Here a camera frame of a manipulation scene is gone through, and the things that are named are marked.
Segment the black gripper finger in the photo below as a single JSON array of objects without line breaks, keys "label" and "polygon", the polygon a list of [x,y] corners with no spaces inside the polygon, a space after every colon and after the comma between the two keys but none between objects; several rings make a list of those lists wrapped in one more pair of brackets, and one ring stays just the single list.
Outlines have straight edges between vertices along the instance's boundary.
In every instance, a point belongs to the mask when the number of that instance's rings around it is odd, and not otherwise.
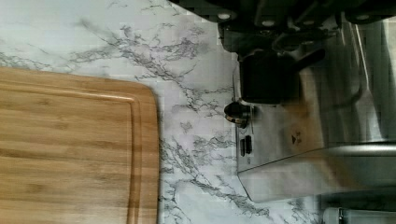
[{"label": "black gripper finger", "polygon": [[300,59],[289,54],[257,51],[240,63],[241,98],[248,103],[279,105],[302,97],[300,72],[325,57],[317,49]]}]

